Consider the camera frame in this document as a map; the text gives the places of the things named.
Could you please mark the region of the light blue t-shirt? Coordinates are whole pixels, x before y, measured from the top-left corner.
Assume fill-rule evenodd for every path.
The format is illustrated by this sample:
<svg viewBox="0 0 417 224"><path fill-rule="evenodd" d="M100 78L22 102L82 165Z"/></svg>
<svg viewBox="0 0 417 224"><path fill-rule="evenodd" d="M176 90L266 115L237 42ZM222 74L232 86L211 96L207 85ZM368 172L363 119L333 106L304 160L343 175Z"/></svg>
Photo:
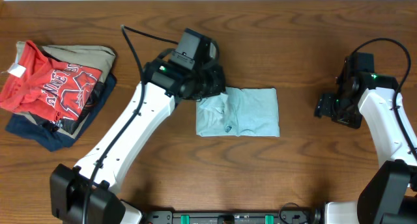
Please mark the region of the light blue t-shirt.
<svg viewBox="0 0 417 224"><path fill-rule="evenodd" d="M228 87L224 93L198 101L195 130L201 137L279 137L276 89Z"/></svg>

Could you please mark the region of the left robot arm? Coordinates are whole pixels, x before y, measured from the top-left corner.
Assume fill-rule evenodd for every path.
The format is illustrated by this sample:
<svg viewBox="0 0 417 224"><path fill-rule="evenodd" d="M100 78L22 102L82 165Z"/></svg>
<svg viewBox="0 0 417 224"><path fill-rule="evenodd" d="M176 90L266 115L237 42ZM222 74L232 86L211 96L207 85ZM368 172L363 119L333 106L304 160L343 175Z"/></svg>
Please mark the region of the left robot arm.
<svg viewBox="0 0 417 224"><path fill-rule="evenodd" d="M51 212L63 223L140 223L143 213L118 198L125 176L155 129L181 100L201 100L225 90L217 60L187 63L157 58L113 126L73 168L50 176Z"/></svg>

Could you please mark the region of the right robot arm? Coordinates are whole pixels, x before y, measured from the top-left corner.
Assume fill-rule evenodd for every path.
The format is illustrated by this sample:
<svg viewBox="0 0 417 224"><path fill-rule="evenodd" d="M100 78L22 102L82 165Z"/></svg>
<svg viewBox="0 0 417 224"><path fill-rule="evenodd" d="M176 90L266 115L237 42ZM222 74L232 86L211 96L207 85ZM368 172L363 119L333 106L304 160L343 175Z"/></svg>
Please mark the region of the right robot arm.
<svg viewBox="0 0 417 224"><path fill-rule="evenodd" d="M338 90L319 98L315 116L357 129L366 122L379 170L356 201L330 202L324 223L415 223L416 134L403 108L396 78L372 72L342 74Z"/></svg>

